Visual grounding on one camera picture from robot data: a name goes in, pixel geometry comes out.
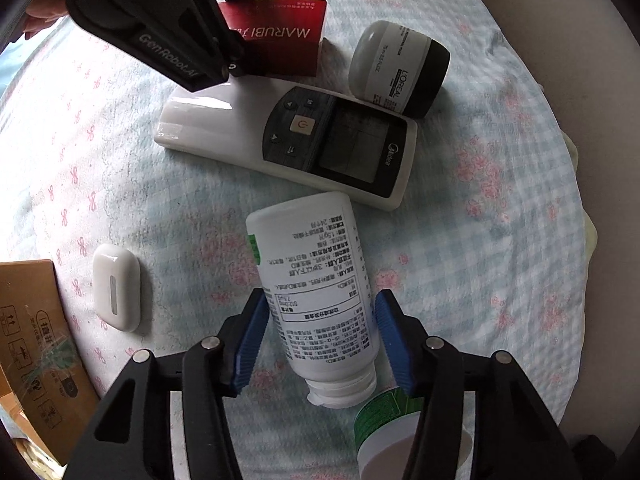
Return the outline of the person hand at gripper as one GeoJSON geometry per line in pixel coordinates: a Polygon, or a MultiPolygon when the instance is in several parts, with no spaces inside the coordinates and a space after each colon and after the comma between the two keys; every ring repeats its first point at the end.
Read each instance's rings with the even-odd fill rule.
{"type": "Polygon", "coordinates": [[[26,40],[32,39],[43,30],[54,25],[68,14],[65,0],[32,0],[26,11],[23,26],[26,40]]]}

